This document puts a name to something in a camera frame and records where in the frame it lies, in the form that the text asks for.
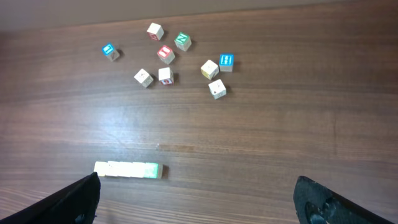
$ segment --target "wood grain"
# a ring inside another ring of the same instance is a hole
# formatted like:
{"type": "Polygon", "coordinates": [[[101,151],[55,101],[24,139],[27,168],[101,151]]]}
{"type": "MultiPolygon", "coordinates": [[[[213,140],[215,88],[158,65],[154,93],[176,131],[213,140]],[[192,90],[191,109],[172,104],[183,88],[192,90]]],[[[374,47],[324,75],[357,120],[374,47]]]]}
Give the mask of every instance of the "wood grain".
{"type": "Polygon", "coordinates": [[[398,222],[397,13],[356,1],[2,34],[0,218],[95,161],[143,161],[168,179],[101,179],[95,223],[298,223],[300,175],[398,222]],[[163,44],[175,85],[144,89],[133,76],[166,67],[163,44]],[[200,67],[222,53],[234,72],[214,100],[200,67]]]}

